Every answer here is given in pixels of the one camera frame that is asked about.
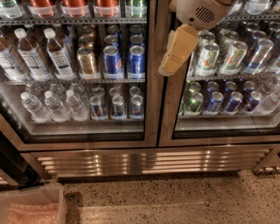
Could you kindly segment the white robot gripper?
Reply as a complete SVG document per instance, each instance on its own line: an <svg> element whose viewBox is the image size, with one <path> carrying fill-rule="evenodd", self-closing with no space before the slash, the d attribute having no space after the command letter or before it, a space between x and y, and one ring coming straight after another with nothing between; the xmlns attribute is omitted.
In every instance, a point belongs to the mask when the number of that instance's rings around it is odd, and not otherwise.
<svg viewBox="0 0 280 224"><path fill-rule="evenodd" d="M229 14L236 2L237 0L171 0L169 9L176 11L176 17L183 25L170 32L167 52L161 60L158 72L163 76L174 75L198 44L198 30L209 30L216 26Z"/></svg>

